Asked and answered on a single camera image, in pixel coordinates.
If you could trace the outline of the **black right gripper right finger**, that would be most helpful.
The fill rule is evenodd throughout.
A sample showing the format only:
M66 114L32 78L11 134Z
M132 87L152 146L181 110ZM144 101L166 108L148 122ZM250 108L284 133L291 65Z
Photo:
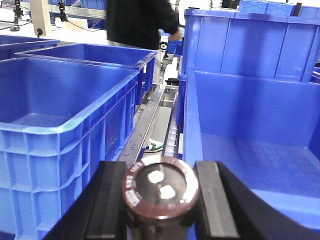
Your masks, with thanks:
M318 240L320 235L253 193L220 161L194 164L198 240Z

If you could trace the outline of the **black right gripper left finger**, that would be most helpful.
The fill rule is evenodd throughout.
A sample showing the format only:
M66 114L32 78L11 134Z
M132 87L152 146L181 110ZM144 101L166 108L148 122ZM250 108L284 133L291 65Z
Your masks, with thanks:
M88 185L46 234L46 240L126 240L123 161L101 161Z

